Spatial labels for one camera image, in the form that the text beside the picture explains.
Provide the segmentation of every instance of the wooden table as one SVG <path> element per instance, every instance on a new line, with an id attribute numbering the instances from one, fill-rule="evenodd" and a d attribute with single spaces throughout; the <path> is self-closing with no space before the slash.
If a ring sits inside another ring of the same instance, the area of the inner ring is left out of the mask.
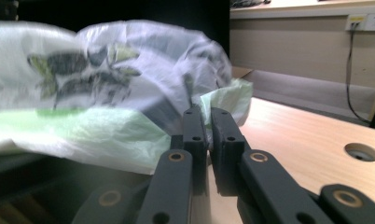
<path id="1" fill-rule="evenodd" d="M 375 130 L 252 98 L 241 131 L 251 148 L 270 152 L 305 189 L 318 194 L 340 183 L 375 202 L 375 161 L 357 160 L 344 149 L 350 143 L 375 149 Z M 219 196 L 212 167 L 209 173 L 213 223 L 242 223 L 237 199 Z"/>

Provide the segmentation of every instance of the cable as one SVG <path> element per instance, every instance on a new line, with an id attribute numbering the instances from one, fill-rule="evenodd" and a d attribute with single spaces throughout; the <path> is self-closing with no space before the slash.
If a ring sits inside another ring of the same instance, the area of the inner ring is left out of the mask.
<path id="1" fill-rule="evenodd" d="M 350 85 L 351 85 L 351 73 L 352 73 L 352 65 L 353 65 L 353 48 L 354 48 L 354 35 L 356 28 L 358 27 L 359 23 L 352 23 L 351 24 L 351 31 L 350 31 L 350 52 L 348 54 L 348 59 L 347 59 L 347 74 L 345 78 L 345 86 L 347 90 L 347 103 L 348 107 L 350 107 L 350 110 L 353 112 L 353 114 L 360 119 L 361 121 L 370 124 L 370 121 L 367 119 L 364 119 L 360 117 L 354 110 L 353 105 L 351 104 L 351 97 L 350 97 Z"/>

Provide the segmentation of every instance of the wooden board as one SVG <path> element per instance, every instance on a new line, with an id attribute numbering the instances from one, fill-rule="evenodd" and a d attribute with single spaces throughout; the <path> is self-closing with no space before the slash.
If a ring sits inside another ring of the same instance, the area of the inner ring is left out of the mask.
<path id="1" fill-rule="evenodd" d="M 305 189 L 319 193 L 339 183 L 375 201 L 375 161 L 357 160 L 344 150 L 350 143 L 375 148 L 375 130 L 253 98 L 241 131 L 251 148 L 270 152 Z M 216 193 L 211 168 L 213 223 L 242 223 L 236 198 Z"/>

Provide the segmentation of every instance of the round hole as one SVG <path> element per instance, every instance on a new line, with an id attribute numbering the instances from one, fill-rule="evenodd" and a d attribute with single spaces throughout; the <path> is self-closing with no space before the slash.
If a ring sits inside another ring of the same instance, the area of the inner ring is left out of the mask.
<path id="1" fill-rule="evenodd" d="M 301 224 L 315 224 L 315 220 L 310 215 L 305 213 L 298 213 L 296 218 Z"/>
<path id="2" fill-rule="evenodd" d="M 333 192 L 333 197 L 339 202 L 349 207 L 362 207 L 363 203 L 360 198 L 358 198 L 353 193 L 346 190 L 335 190 Z"/>
<path id="3" fill-rule="evenodd" d="M 168 159 L 170 161 L 182 161 L 185 158 L 184 154 L 181 154 L 179 152 L 171 153 L 168 156 Z"/>
<path id="4" fill-rule="evenodd" d="M 251 154 L 251 160 L 253 161 L 258 161 L 258 162 L 264 162 L 264 161 L 267 161 L 269 158 L 267 158 L 266 155 L 262 154 L 262 153 L 252 153 Z"/>
<path id="5" fill-rule="evenodd" d="M 351 157 L 359 161 L 375 161 L 375 149 L 360 143 L 350 143 L 344 147 Z"/>
<path id="6" fill-rule="evenodd" d="M 166 213 L 157 213 L 153 216 L 153 224 L 167 224 L 170 221 L 170 216 Z"/>
<path id="7" fill-rule="evenodd" d="M 120 201 L 121 201 L 121 195 L 120 195 L 120 192 L 118 192 L 117 190 L 109 190 L 103 193 L 98 199 L 98 203 L 104 207 L 113 206 Z"/>

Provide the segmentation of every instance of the white plastic bag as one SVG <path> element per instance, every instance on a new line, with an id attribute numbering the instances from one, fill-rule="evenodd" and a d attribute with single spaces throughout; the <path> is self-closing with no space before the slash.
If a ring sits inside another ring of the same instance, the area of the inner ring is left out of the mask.
<path id="1" fill-rule="evenodd" d="M 97 24 L 77 34 L 0 22 L 0 152 L 15 145 L 152 174 L 193 103 L 224 88 L 252 88 L 230 83 L 226 54 L 201 32 L 153 21 Z M 223 102 L 234 93 L 221 94 Z M 247 107 L 233 111 L 243 120 Z"/>

